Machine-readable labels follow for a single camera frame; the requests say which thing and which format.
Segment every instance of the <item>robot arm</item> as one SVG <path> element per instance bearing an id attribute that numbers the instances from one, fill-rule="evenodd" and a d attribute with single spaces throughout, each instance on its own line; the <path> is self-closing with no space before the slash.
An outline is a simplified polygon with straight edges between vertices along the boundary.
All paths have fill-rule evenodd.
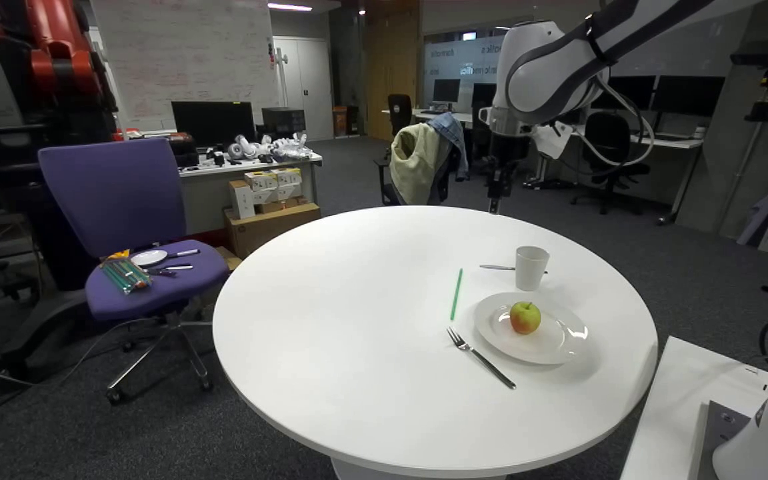
<path id="1" fill-rule="evenodd" d="M 596 96 L 604 68 L 648 40 L 756 0 L 615 0 L 569 32 L 549 24 L 508 31 L 499 55 L 496 100 L 487 125 L 496 137 L 524 137 Z"/>

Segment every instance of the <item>purple office chair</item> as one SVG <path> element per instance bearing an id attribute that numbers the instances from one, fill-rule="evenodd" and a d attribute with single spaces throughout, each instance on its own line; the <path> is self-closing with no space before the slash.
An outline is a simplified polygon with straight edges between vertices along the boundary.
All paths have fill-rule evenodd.
<path id="1" fill-rule="evenodd" d="M 199 360 L 189 331 L 203 323 L 181 323 L 177 312 L 207 295 L 227 277 L 219 251 L 204 244 L 184 240 L 184 205 L 175 161 L 167 143 L 120 143 L 120 145 L 73 145 L 40 149 L 41 179 L 64 212 L 81 248 L 103 260 L 113 251 L 163 248 L 163 264 L 189 264 L 191 269 L 173 277 L 151 276 L 145 292 L 120 295 L 113 283 L 95 267 L 85 283 L 85 297 L 99 323 L 120 323 L 135 317 L 159 317 L 163 337 L 135 357 L 108 388 L 108 403 L 123 403 L 120 384 L 169 337 L 177 333 L 191 356 L 199 388 L 211 389 L 211 375 Z"/>

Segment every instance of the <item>gray carpet floor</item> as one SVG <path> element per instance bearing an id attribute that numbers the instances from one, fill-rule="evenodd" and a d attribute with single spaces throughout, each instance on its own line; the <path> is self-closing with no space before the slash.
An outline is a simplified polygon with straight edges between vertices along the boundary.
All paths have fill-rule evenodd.
<path id="1" fill-rule="evenodd" d="M 317 171 L 323 215 L 377 205 L 369 161 L 383 153 L 381 143 L 336 140 L 315 149 L 324 157 Z M 657 212 L 599 216 L 595 205 L 569 205 L 569 196 L 572 189 L 513 188 L 500 215 L 572 239 L 624 272 L 648 301 L 660 344 L 680 337 L 761 368 L 756 331 L 768 321 L 768 297 L 759 295 L 768 285 L 764 253 L 683 228 L 657 228 Z M 484 212 L 481 179 L 452 183 L 448 205 Z M 0 339 L 24 312 L 0 301 Z M 53 341 L 49 364 L 68 365 L 88 341 L 85 333 Z M 199 344 L 219 372 L 207 333 Z M 133 356 L 120 353 L 120 337 L 111 333 L 72 377 L 56 375 L 0 401 L 0 479 L 332 479 L 324 456 L 259 421 L 227 383 L 199 392 L 173 347 L 135 377 L 135 401 L 111 408 L 103 384 Z M 587 455 L 513 479 L 617 479 L 637 413 L 639 408 Z"/>

